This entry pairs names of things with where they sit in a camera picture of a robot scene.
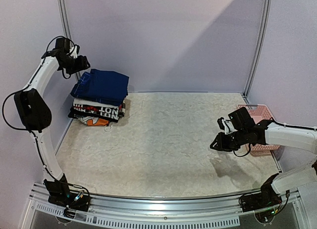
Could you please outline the pink plastic laundry basket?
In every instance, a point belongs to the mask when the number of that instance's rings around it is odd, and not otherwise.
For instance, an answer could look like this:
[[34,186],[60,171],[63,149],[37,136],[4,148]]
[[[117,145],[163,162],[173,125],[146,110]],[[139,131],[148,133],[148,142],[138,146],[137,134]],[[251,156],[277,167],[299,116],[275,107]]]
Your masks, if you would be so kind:
[[[256,124],[256,133],[264,133],[263,128],[259,127],[259,123],[262,120],[272,120],[273,114],[269,110],[269,108],[264,104],[238,104],[237,109],[245,107],[250,114],[250,116],[253,118],[255,124]],[[262,156],[269,156],[271,155],[272,151],[278,150],[280,148],[280,145],[276,144],[256,144],[252,145],[251,147],[251,155],[253,157],[262,157]]]

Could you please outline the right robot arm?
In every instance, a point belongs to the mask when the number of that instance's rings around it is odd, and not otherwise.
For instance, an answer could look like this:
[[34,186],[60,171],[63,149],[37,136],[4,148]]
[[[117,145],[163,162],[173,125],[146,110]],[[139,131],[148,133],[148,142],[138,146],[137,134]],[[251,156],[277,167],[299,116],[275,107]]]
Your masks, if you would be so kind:
[[[280,145],[317,152],[317,130],[313,127],[282,124],[274,119],[262,119],[258,123],[251,117],[246,107],[231,112],[228,119],[217,121],[221,131],[210,144],[210,149],[221,152],[236,152],[243,145]],[[271,176],[262,186],[256,197],[260,207],[267,207],[287,190],[317,180],[317,161],[299,166],[288,172]]]

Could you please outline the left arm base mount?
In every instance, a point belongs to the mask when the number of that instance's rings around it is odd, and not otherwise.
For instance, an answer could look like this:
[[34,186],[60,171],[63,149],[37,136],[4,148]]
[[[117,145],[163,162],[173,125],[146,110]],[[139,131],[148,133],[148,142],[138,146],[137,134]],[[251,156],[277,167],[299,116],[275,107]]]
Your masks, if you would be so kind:
[[64,207],[63,215],[73,219],[75,210],[88,212],[91,202],[90,192],[81,185],[71,184],[65,175],[60,180],[44,180],[44,186],[49,193],[48,202]]

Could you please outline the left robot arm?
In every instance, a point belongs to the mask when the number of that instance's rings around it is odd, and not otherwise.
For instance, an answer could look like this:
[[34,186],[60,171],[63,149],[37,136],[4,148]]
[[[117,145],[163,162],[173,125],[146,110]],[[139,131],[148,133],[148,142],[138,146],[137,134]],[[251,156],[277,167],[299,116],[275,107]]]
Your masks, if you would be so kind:
[[62,206],[70,206],[74,199],[70,192],[71,184],[59,166],[53,148],[50,125],[52,112],[43,99],[47,84],[53,74],[60,71],[71,76],[90,68],[86,56],[79,55],[79,45],[64,36],[53,38],[55,47],[46,49],[39,66],[32,74],[27,84],[18,91],[9,94],[13,97],[23,128],[12,129],[27,131],[37,150],[40,162],[44,168],[44,184],[50,194]]

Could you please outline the dark blue garment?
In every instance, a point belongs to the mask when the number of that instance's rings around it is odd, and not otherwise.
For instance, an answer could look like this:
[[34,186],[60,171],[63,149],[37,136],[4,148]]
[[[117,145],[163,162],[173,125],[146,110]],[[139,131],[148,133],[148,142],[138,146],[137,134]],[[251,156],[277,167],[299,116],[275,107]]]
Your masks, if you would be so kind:
[[115,72],[91,69],[90,82],[76,92],[72,89],[71,96],[102,104],[120,106],[128,95],[129,77]]

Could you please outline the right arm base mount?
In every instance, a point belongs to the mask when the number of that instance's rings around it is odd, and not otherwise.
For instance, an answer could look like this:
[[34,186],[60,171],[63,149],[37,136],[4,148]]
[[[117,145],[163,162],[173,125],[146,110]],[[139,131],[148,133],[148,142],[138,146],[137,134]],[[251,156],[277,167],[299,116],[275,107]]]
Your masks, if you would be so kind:
[[276,193],[269,183],[264,183],[261,186],[260,193],[246,193],[240,196],[238,202],[243,212],[254,211],[258,221],[271,219],[281,213],[286,207],[290,190],[285,192],[286,201],[282,203],[280,193]]

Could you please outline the blue plaid flannel shirt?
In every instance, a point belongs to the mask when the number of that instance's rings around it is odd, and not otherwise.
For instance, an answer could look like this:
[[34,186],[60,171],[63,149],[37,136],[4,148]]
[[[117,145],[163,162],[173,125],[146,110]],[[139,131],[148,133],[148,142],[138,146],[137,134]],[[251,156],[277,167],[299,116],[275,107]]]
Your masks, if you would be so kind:
[[83,89],[90,82],[90,79],[91,79],[91,73],[84,72],[81,78],[79,79],[79,81],[73,87],[73,90],[76,92],[78,89],[80,90]]

